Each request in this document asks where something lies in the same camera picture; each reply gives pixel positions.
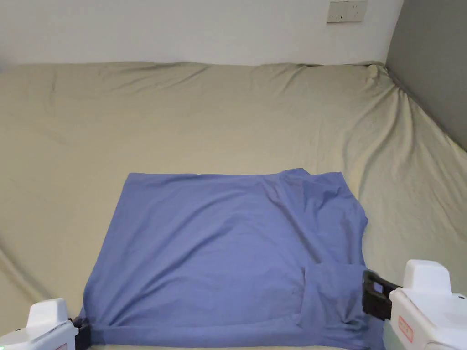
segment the beige bed sheet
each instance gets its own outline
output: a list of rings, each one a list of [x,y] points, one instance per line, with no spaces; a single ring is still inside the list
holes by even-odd
[[[467,293],[467,154],[378,65],[17,67],[0,166],[0,334],[41,299],[79,312],[129,172],[341,171],[370,268],[401,283],[437,260]]]

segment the wall outlet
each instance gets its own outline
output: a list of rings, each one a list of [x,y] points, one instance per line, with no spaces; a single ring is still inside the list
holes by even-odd
[[[332,0],[329,3],[327,23],[362,22],[367,11],[367,4],[368,0]]]
[[[347,3],[347,22],[362,22],[367,11],[368,0],[366,1],[350,1]]]
[[[345,22],[348,2],[330,2],[327,23]]]

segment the gray wall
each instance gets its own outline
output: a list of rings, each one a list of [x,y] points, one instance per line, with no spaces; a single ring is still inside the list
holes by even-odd
[[[467,1],[405,0],[386,65],[467,149]]]

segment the black clamp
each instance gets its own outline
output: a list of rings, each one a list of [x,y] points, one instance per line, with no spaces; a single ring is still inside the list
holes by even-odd
[[[391,293],[398,285],[382,279],[376,272],[366,270],[363,273],[363,312],[380,320],[391,319]]]
[[[73,326],[78,328],[78,334],[75,335],[75,350],[86,350],[91,347],[91,325],[87,318],[77,317],[73,322]]]

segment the white wall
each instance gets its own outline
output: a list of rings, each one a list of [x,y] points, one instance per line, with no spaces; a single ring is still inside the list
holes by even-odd
[[[385,61],[403,0],[326,25],[329,0],[0,0],[0,69],[18,63]]]

